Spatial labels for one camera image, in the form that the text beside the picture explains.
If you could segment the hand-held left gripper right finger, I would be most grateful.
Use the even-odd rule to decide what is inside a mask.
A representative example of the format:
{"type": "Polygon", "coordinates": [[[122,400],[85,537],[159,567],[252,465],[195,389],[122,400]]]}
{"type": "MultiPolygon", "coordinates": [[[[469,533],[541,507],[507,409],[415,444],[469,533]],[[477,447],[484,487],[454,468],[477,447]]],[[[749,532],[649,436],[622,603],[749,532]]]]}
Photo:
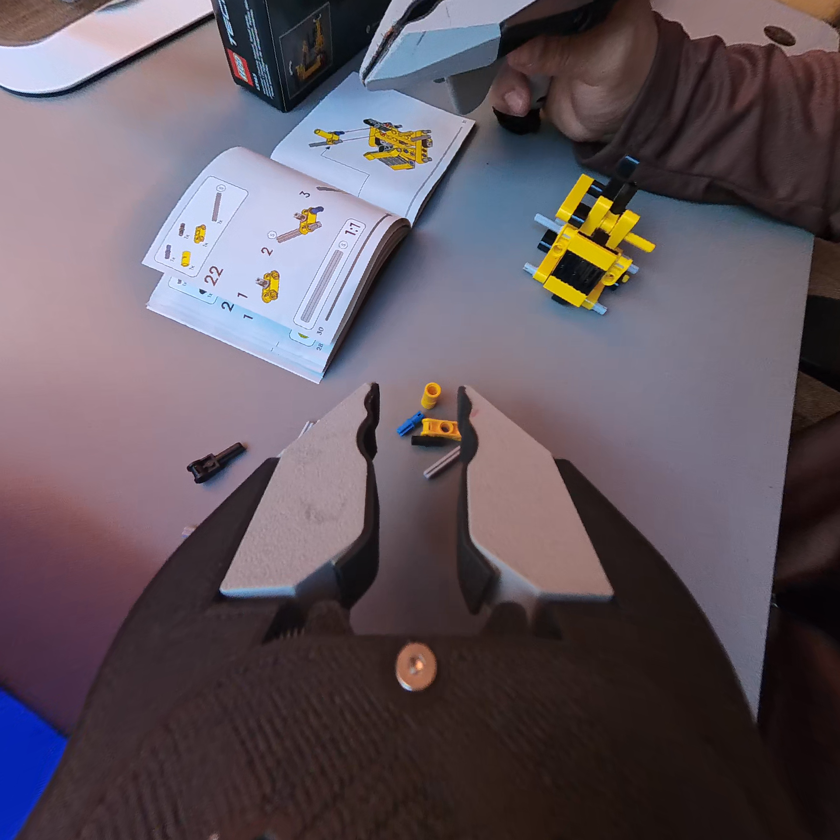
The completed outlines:
{"type": "Polygon", "coordinates": [[[614,590],[550,451],[470,386],[457,395],[456,569],[470,613],[606,603],[614,590]]]}

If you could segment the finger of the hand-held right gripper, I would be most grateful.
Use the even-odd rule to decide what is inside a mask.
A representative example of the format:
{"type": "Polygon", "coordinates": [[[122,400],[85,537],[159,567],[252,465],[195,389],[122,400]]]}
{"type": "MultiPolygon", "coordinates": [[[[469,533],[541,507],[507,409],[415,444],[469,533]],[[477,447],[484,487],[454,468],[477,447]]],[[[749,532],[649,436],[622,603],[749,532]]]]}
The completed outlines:
{"type": "Polygon", "coordinates": [[[498,24],[457,28],[404,27],[360,71],[372,91],[403,89],[491,65],[498,56],[498,24]]]}
{"type": "Polygon", "coordinates": [[[546,29],[546,2],[391,2],[376,31],[375,45],[387,46],[404,33],[435,32],[500,48],[507,39],[517,43],[546,29]]]}

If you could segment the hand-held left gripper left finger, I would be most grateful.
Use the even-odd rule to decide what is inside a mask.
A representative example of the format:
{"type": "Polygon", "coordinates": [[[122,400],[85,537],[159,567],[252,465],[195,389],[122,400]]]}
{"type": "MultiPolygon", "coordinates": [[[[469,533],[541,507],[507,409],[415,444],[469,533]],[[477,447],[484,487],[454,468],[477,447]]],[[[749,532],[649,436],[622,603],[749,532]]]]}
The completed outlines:
{"type": "Polygon", "coordinates": [[[221,595],[352,607],[369,590],[379,568],[379,416],[379,386],[364,383],[282,451],[221,595]]]}

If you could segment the person's right forearm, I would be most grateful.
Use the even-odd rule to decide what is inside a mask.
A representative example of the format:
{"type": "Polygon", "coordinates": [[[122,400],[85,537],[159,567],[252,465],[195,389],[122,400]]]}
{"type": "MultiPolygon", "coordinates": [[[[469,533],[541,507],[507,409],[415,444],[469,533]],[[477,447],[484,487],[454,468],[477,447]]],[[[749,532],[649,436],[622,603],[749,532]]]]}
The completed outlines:
{"type": "Polygon", "coordinates": [[[606,143],[575,143],[583,167],[694,203],[745,205],[839,241],[839,54],[692,39],[654,13],[658,46],[606,143]]]}

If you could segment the black lego connector piece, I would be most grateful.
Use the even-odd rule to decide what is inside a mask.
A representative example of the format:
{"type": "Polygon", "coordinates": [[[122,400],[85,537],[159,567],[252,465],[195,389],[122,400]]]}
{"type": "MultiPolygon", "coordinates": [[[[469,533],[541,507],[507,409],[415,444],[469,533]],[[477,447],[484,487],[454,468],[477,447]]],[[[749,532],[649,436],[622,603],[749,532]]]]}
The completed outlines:
{"type": "Polygon", "coordinates": [[[248,447],[240,442],[224,448],[217,454],[198,458],[186,467],[196,484],[201,485],[219,476],[236,458],[248,452],[248,447]]]}

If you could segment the black lego set box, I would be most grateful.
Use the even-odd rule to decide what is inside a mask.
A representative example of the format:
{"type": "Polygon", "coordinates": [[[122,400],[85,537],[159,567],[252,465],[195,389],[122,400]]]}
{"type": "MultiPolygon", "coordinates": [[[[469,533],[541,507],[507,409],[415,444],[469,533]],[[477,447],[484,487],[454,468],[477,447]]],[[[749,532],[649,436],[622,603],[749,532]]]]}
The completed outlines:
{"type": "Polygon", "coordinates": [[[234,82],[293,110],[367,49],[388,1],[212,1],[234,82]]]}

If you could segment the open lego instruction booklet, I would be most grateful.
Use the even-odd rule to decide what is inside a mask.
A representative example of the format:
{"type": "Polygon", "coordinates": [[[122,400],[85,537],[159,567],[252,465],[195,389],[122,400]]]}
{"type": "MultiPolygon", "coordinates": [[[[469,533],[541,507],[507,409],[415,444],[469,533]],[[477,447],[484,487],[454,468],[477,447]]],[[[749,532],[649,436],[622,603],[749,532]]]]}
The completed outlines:
{"type": "Polygon", "coordinates": [[[353,73],[270,157],[201,171],[143,259],[147,309],[319,383],[474,126],[353,73]]]}

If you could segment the yellow lego vehicle model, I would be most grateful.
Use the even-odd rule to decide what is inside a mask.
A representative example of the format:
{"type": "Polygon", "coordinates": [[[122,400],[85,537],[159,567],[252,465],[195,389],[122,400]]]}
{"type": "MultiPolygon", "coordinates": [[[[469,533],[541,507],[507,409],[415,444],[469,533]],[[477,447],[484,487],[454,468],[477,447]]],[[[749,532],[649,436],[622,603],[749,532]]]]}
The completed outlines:
{"type": "Polygon", "coordinates": [[[655,244],[634,229],[639,216],[628,208],[637,193],[634,174],[639,161],[627,154],[617,164],[608,183],[581,175],[555,215],[537,214],[545,227],[538,248],[542,259],[524,270],[552,299],[562,305],[605,315],[600,297],[635,275],[638,267],[623,245],[649,254],[655,244]]]}

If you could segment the person's right hand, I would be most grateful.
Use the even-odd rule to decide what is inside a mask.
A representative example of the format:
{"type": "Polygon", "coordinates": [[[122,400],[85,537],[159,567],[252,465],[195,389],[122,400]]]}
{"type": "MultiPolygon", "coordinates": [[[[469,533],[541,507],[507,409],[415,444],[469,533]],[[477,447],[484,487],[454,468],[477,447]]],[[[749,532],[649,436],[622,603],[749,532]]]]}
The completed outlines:
{"type": "Polygon", "coordinates": [[[544,116],[573,142],[605,143],[644,87],[657,46],[650,2],[618,2],[583,34],[540,35],[509,53],[490,87],[490,105],[525,116],[532,108],[529,79],[548,77],[544,116]]]}

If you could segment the white panel with dark hole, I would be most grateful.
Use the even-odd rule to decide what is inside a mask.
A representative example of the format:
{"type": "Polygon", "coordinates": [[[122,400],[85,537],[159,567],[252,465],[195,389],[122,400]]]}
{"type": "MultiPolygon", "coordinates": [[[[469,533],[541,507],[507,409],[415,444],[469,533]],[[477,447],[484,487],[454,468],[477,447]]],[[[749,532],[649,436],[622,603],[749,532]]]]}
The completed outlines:
{"type": "Polygon", "coordinates": [[[785,55],[838,57],[838,8],[831,2],[653,1],[662,18],[691,39],[719,37],[727,46],[754,46],[785,55]]]}

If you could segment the white rounded stand base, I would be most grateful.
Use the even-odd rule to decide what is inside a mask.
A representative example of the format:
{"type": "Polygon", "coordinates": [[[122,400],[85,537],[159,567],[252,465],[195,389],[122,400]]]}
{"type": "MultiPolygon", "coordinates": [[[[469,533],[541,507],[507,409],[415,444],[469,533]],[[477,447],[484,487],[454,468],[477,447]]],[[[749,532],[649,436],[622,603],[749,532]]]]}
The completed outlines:
{"type": "Polygon", "coordinates": [[[209,1],[2,2],[2,89],[72,90],[212,13],[209,1]]]}

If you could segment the blue plastic storage bin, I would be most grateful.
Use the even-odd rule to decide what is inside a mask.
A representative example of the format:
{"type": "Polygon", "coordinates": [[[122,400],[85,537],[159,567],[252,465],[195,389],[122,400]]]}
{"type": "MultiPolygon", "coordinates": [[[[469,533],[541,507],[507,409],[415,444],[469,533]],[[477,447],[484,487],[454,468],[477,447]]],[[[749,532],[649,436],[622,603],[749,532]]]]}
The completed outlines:
{"type": "Polygon", "coordinates": [[[1,838],[15,839],[56,770],[67,738],[1,689],[1,838]]]}

